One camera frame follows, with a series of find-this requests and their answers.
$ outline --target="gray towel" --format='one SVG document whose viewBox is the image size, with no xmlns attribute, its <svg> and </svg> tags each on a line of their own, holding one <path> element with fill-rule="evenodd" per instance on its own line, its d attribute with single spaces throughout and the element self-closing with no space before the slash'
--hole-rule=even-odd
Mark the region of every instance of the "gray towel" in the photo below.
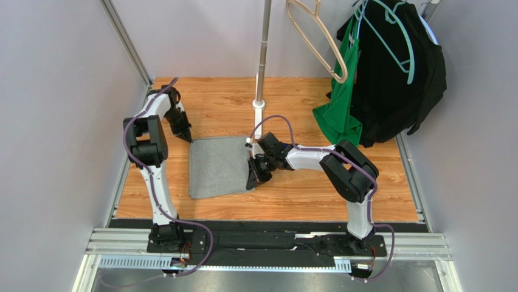
<svg viewBox="0 0 518 292">
<path fill-rule="evenodd" d="M 189 195 L 193 199 L 248 193 L 246 136 L 197 139 L 189 149 Z"/>
</svg>

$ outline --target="white wall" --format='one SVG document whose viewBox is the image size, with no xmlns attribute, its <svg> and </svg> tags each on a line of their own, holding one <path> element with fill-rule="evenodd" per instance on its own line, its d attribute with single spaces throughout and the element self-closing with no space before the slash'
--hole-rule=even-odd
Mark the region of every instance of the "white wall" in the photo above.
<svg viewBox="0 0 518 292">
<path fill-rule="evenodd" d="M 448 90 L 407 138 L 464 291 L 518 286 L 518 2 L 443 0 L 431 26 Z"/>
<path fill-rule="evenodd" d="M 145 88 L 99 1 L 0 1 L 0 290 L 70 291 Z"/>
<path fill-rule="evenodd" d="M 151 77 L 254 76 L 257 73 L 264 1 L 113 0 Z M 313 0 L 303 0 L 314 7 Z M 427 0 L 409 1 L 420 4 Z M 334 36 L 350 17 L 354 0 L 323 0 L 320 16 Z M 314 21 L 293 8 L 293 16 L 319 52 L 335 57 Z M 329 74 L 286 15 L 286 1 L 273 0 L 267 76 L 327 77 Z"/>
</svg>

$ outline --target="wooden floor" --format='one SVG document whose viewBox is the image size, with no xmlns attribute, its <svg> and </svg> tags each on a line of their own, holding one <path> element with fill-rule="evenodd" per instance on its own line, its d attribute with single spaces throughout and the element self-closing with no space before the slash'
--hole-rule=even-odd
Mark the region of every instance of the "wooden floor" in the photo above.
<svg viewBox="0 0 518 292">
<path fill-rule="evenodd" d="M 157 78 L 155 88 L 171 78 Z M 214 136 L 250 135 L 254 127 L 252 101 L 254 78 L 180 78 L 175 87 L 182 94 L 194 139 Z M 266 109 L 286 116 L 293 125 L 295 141 L 305 146 L 330 143 L 320 132 L 311 110 L 328 102 L 328 78 L 267 78 L 264 83 Z M 192 200 L 188 194 L 189 144 L 173 137 L 163 123 L 169 158 L 167 179 L 174 205 L 181 218 L 214 220 L 347 220 L 345 200 L 338 195 L 324 172 L 278 171 L 256 191 Z M 263 132 L 271 131 L 289 142 L 285 122 L 272 119 Z M 360 149 L 377 166 L 379 191 L 374 196 L 375 221 L 417 221 L 415 206 L 394 140 Z M 151 218 L 151 205 L 144 180 L 131 166 L 117 211 L 118 218 Z"/>
</svg>

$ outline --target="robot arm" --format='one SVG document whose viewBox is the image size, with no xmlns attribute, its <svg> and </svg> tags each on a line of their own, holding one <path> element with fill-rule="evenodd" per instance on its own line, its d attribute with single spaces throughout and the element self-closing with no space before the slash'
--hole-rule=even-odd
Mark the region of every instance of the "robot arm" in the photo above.
<svg viewBox="0 0 518 292">
<path fill-rule="evenodd" d="M 149 167 L 153 173 L 153 183 L 151 183 L 148 170 L 136 164 L 146 183 L 153 207 L 153 230 L 151 231 L 150 239 L 157 245 L 174 246 L 182 243 L 181 228 L 178 224 L 172 223 L 159 210 L 160 206 L 169 216 L 173 218 L 178 217 L 176 208 L 171 201 L 165 173 L 165 160 L 168 156 L 168 148 L 161 120 L 166 118 L 173 134 L 187 142 L 192 142 L 191 124 L 180 101 L 180 93 L 174 87 L 158 97 L 156 97 L 157 92 L 150 92 L 144 105 L 147 113 L 135 120 L 133 129 L 130 128 L 125 139 L 131 153 Z M 124 119 L 124 128 L 126 128 L 131 119 L 131 117 Z M 141 137 L 145 133 L 149 134 L 148 139 L 137 140 L 137 137 Z M 153 193 L 156 196 L 158 205 L 155 204 Z"/>
<path fill-rule="evenodd" d="M 248 146 L 252 146 L 254 157 L 249 159 L 247 189 L 269 181 L 272 178 L 271 172 L 275 169 L 324 171 L 336 191 L 347 201 L 348 232 L 356 238 L 358 248 L 363 249 L 368 245 L 374 236 L 367 210 L 372 182 L 355 168 L 347 170 L 341 159 L 324 151 L 329 149 L 344 155 L 373 178 L 377 178 L 378 169 L 351 142 L 344 140 L 327 147 L 298 145 L 297 149 L 291 144 L 280 142 L 272 133 L 267 133 L 257 144 Z"/>
</svg>

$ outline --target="black jacket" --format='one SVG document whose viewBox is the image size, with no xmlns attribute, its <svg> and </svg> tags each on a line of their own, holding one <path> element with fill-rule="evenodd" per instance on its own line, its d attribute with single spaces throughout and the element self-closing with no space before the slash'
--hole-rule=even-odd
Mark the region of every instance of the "black jacket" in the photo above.
<svg viewBox="0 0 518 292">
<path fill-rule="evenodd" d="M 381 1 L 390 8 L 399 2 Z M 413 47 L 415 75 L 410 85 L 407 85 L 408 75 L 399 68 L 370 26 L 365 21 L 361 24 L 361 54 L 350 113 L 363 124 L 360 144 L 366 147 L 390 140 L 410 127 L 408 134 L 413 134 L 446 90 L 442 48 L 428 37 L 415 6 L 400 5 L 396 15 L 406 28 Z M 399 25 L 385 20 L 385 9 L 381 5 L 369 2 L 365 17 L 400 61 L 409 59 Z M 343 40 L 348 22 L 338 30 L 338 40 Z"/>
</svg>

